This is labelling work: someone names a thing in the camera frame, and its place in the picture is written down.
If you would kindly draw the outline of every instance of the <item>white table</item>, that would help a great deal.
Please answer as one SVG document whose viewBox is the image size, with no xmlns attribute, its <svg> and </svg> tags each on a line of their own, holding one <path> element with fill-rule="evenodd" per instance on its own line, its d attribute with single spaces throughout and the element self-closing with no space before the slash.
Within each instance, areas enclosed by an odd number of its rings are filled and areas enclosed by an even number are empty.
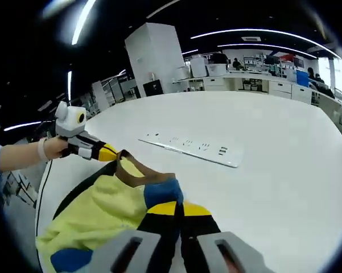
<svg viewBox="0 0 342 273">
<path fill-rule="evenodd" d="M 157 171 L 176 173 L 186 199 L 208 208 L 222 231 L 260 251 L 275 272 L 318 272 L 342 242 L 342 135 L 317 107 L 244 92 L 177 93 L 115 105 L 86 129 Z M 137 140 L 170 129 L 232 136 L 243 143 L 244 160 L 228 168 Z M 39 196 L 38 234 L 62 199 L 104 165 L 75 155 L 53 161 Z"/>
</svg>

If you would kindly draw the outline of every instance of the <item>human hand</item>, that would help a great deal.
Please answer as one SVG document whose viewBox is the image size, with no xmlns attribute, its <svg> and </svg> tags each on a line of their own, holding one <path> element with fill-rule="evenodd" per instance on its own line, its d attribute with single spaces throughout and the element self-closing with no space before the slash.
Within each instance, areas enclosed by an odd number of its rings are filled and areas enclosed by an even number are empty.
<svg viewBox="0 0 342 273">
<path fill-rule="evenodd" d="M 44 142 L 44 153 L 49 160 L 60 158 L 62 151 L 66 148 L 68 148 L 68 142 L 60 139 L 59 136 L 50 138 Z"/>
</svg>

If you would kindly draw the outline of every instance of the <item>white bracelet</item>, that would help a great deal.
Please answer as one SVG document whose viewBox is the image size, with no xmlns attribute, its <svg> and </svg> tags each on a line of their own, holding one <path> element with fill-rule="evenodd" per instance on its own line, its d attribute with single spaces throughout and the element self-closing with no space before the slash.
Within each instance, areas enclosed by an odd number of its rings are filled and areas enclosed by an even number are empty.
<svg viewBox="0 0 342 273">
<path fill-rule="evenodd" d="M 49 159 L 46 156 L 46 153 L 44 152 L 44 142 L 47 140 L 47 138 L 41 138 L 40 141 L 38 141 L 38 155 L 39 158 L 42 161 L 49 161 Z"/>
</svg>

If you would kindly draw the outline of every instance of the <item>yellow towel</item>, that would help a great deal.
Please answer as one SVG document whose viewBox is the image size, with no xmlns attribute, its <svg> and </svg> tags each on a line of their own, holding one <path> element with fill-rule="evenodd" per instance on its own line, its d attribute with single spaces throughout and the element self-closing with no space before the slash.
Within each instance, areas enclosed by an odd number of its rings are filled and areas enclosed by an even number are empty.
<svg viewBox="0 0 342 273">
<path fill-rule="evenodd" d="M 143 177 L 126 158 L 121 165 L 129 174 Z M 49 271 L 55 272 L 51 255 L 61 249 L 94 250 L 124 229 L 137 229 L 147 213 L 143 191 L 144 185 L 132 188 L 116 176 L 100 176 L 37 237 L 38 252 Z"/>
</svg>

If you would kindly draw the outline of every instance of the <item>power strip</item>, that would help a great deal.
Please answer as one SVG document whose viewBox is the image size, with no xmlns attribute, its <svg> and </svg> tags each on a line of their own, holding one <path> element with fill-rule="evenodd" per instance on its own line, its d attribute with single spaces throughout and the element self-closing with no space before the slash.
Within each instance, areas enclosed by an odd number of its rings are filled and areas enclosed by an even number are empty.
<svg viewBox="0 0 342 273">
<path fill-rule="evenodd" d="M 232 139 L 221 144 L 215 140 L 199 141 L 196 138 L 182 138 L 168 133 L 149 133 L 139 140 L 233 168 L 237 168 L 244 157 L 243 146 Z"/>
</svg>

